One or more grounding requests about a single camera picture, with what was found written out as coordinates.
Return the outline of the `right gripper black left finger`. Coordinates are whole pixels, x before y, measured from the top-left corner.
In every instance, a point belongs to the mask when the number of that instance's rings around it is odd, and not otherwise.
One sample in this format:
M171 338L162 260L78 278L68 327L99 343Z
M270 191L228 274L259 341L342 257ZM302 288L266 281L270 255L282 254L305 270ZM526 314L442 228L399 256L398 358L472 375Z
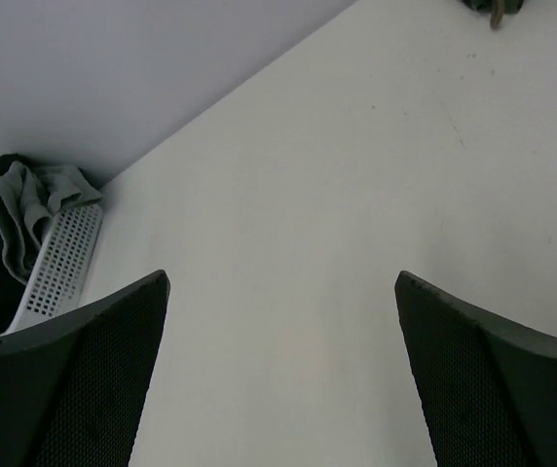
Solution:
M126 466L167 316L156 270L0 337L0 466Z

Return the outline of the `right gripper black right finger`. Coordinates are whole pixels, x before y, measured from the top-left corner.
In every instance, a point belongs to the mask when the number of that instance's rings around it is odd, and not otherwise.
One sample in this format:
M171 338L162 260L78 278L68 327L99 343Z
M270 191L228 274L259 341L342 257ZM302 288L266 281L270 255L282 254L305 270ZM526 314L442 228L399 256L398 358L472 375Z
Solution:
M557 466L557 338L402 271L399 325L439 466Z

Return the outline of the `olive green shorts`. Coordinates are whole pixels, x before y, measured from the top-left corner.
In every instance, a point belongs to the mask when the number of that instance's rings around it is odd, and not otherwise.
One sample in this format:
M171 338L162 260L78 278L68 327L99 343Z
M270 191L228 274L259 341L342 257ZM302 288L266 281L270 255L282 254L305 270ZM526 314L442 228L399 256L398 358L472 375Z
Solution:
M490 29L497 31L505 15L516 15L522 9L524 0L460 0L470 11L489 15Z

